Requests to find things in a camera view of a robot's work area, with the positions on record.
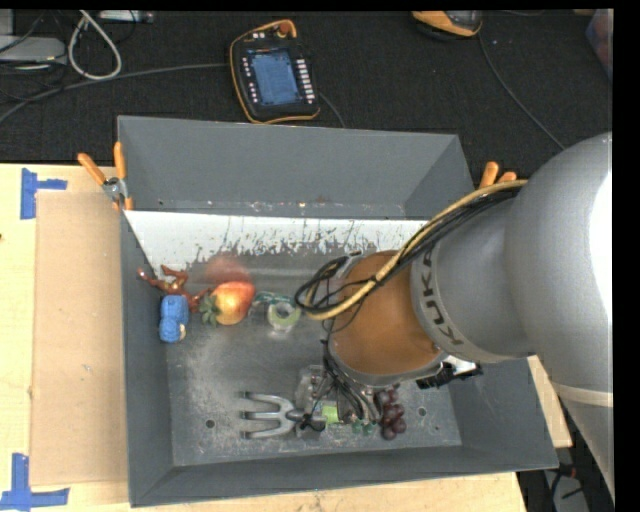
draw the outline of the kuka logo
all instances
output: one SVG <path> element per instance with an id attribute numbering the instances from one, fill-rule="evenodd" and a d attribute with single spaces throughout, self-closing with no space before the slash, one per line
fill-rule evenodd
<path id="1" fill-rule="evenodd" d="M 424 257 L 422 258 L 422 263 L 428 269 L 426 277 L 424 273 L 421 276 L 422 285 L 424 286 L 422 290 L 422 296 L 425 298 L 425 306 L 427 310 L 431 312 L 431 315 L 432 315 L 431 320 L 433 321 L 434 324 L 438 326 L 438 329 L 440 330 L 440 332 L 444 336 L 449 338 L 449 340 L 453 345 L 462 345 L 464 341 L 456 338 L 453 332 L 453 329 L 451 328 L 450 325 L 447 324 L 444 317 L 442 316 L 442 312 L 440 311 L 440 306 L 438 306 L 438 303 L 436 302 L 435 293 L 433 291 L 433 288 L 431 288 L 431 276 L 433 273 L 433 270 L 431 268 L 431 251 L 432 250 L 433 249 L 430 249 L 428 252 L 426 252 L 424 254 Z"/>

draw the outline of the blue toy car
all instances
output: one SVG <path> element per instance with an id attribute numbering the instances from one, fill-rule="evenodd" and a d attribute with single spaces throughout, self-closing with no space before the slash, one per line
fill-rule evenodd
<path id="1" fill-rule="evenodd" d="M 189 304 L 182 295 L 166 295 L 160 303 L 160 339 L 177 343 L 184 339 L 189 323 Z"/>

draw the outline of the orange handle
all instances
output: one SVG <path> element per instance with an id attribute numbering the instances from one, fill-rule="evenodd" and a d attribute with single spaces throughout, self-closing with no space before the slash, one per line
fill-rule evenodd
<path id="1" fill-rule="evenodd" d="M 124 164 L 124 154 L 122 153 L 122 143 L 116 142 L 113 146 L 113 161 L 116 166 L 116 175 L 123 180 L 127 177 L 127 168 Z"/>
<path id="2" fill-rule="evenodd" d="M 496 162 L 487 162 L 487 165 L 484 168 L 484 172 L 482 173 L 482 179 L 480 180 L 480 185 L 478 186 L 478 188 L 484 188 L 488 187 L 489 185 L 493 185 L 496 182 L 499 170 L 500 166 Z"/>
<path id="3" fill-rule="evenodd" d="M 507 171 L 502 176 L 500 176 L 498 183 L 504 183 L 506 181 L 515 181 L 516 179 L 518 179 L 518 176 L 515 172 Z"/>
<path id="4" fill-rule="evenodd" d="M 78 153 L 78 162 L 87 170 L 98 185 L 102 186 L 105 184 L 107 178 L 104 177 L 103 172 L 89 155 L 86 153 Z"/>
<path id="5" fill-rule="evenodd" d="M 296 27 L 291 20 L 282 20 L 278 24 L 278 31 L 276 34 L 279 37 L 287 37 L 289 34 L 291 34 L 291 37 L 296 37 Z"/>

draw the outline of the yellow cable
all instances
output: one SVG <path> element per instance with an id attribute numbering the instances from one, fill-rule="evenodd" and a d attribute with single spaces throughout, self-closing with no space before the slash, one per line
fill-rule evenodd
<path id="1" fill-rule="evenodd" d="M 281 25 L 282 23 L 289 23 L 291 25 L 291 36 L 295 39 L 296 37 L 298 37 L 298 31 L 296 30 L 296 26 L 293 23 L 293 21 L 291 20 L 278 20 L 278 21 L 273 21 L 271 23 L 267 23 L 266 25 L 262 25 L 258 28 L 253 28 L 251 30 L 247 30 L 244 34 L 242 34 L 239 37 L 236 37 L 236 39 L 233 41 L 233 43 L 236 43 L 237 41 L 239 41 L 240 39 L 242 39 L 243 37 L 246 37 L 248 34 L 253 34 L 254 32 L 262 32 L 264 30 L 268 30 L 270 28 L 275 28 L 279 25 Z"/>
<path id="2" fill-rule="evenodd" d="M 338 316 L 341 313 L 344 313 L 351 306 L 356 304 L 358 301 L 362 300 L 364 296 L 369 293 L 378 282 L 382 281 L 389 273 L 395 268 L 400 258 L 410 252 L 416 245 L 418 245 L 424 238 L 434 229 L 433 226 L 442 219 L 444 216 L 448 215 L 452 211 L 462 208 L 463 206 L 469 204 L 471 201 L 478 199 L 479 197 L 488 196 L 491 194 L 495 194 L 502 190 L 508 190 L 512 188 L 519 188 L 524 186 L 527 180 L 513 180 L 506 181 L 503 183 L 496 183 L 494 185 L 488 185 L 481 189 L 475 190 L 470 194 L 467 194 L 463 198 L 459 199 L 455 203 L 449 205 L 447 208 L 439 212 L 435 217 L 433 217 L 427 224 L 425 224 L 418 234 L 414 236 L 410 241 L 406 242 L 392 257 L 389 259 L 381 268 L 376 272 L 375 276 L 363 284 L 356 293 L 347 298 L 344 302 L 340 304 L 336 304 L 336 306 L 328 311 L 323 311 L 321 313 L 312 313 L 307 312 L 307 316 L 312 318 L 313 320 L 327 320 L 329 318 L 333 318 Z M 308 293 L 306 297 L 305 304 L 309 306 L 310 298 L 313 296 L 312 293 Z"/>

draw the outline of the black floor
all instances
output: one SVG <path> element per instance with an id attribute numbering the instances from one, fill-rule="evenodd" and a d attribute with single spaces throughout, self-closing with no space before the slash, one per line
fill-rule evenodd
<path id="1" fill-rule="evenodd" d="M 78 11 L 15 13 L 17 35 L 33 27 L 32 35 L 65 41 L 80 19 Z M 123 59 L 116 80 L 78 86 L 84 79 L 69 67 L 3 64 L 0 162 L 75 163 L 87 152 L 111 165 L 122 114 L 245 122 L 227 66 L 128 75 L 224 64 L 238 35 L 280 18 L 296 23 L 323 95 L 306 124 L 457 134 L 476 182 L 488 160 L 529 177 L 562 148 L 612 130 L 612 82 L 585 36 L 590 17 L 572 10 L 485 11 L 480 37 L 448 42 L 420 32 L 409 11 L 156 11 L 152 24 L 105 25 Z M 94 31 L 76 56 L 92 73 L 111 69 Z M 530 510 L 553 510 L 544 508 L 543 477 L 521 475 Z"/>
<path id="2" fill-rule="evenodd" d="M 613 512 L 611 493 L 589 445 L 566 410 L 565 418 L 573 446 L 557 450 L 560 466 L 518 474 L 527 512 Z"/>

